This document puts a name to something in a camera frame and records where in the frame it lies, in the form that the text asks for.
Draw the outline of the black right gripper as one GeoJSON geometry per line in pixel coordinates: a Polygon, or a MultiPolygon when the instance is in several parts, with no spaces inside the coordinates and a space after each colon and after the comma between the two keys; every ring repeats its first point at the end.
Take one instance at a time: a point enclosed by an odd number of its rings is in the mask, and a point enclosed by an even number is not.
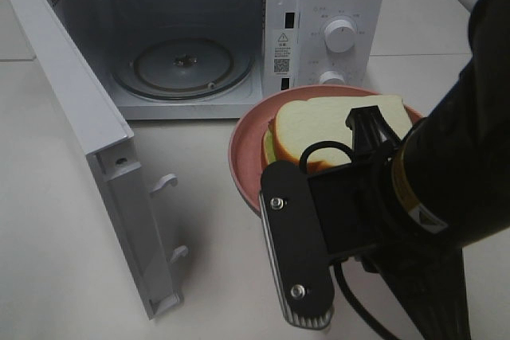
{"type": "Polygon", "coordinates": [[[351,145],[312,144],[308,151],[336,149],[347,164],[308,175],[329,264],[359,256],[370,264],[408,264],[412,232],[403,220],[390,180],[391,158],[401,139],[378,106],[352,108],[346,126],[351,145]]]}

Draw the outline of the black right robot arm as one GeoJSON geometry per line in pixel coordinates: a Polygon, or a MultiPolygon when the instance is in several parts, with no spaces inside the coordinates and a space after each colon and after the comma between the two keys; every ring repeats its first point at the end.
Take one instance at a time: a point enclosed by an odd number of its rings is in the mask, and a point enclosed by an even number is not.
{"type": "Polygon", "coordinates": [[[329,251],[380,274],[426,339],[469,338],[462,250],[509,226],[509,0],[478,0],[468,40],[401,142],[308,180],[329,251]]]}

